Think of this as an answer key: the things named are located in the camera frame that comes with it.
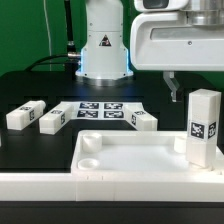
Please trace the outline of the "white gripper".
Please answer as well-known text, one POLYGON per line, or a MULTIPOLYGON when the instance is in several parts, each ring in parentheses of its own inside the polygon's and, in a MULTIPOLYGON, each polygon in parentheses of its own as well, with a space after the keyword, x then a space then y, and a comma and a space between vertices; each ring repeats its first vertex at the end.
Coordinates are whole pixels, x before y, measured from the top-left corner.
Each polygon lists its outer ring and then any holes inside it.
POLYGON ((180 85, 174 71, 224 71, 224 26, 193 26, 184 12, 142 13, 131 27, 131 62, 161 70, 173 102, 180 85))

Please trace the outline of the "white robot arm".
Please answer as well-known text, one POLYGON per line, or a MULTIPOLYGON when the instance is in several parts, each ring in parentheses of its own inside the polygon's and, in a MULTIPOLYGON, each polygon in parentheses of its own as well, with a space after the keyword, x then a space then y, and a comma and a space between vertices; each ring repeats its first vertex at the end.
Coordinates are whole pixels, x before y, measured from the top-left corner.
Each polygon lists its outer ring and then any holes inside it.
POLYGON ((77 77, 113 85, 129 70, 161 71, 174 102, 182 98, 179 71, 224 71, 224 0, 134 0, 139 15, 123 44, 121 0, 86 0, 87 42, 77 77))

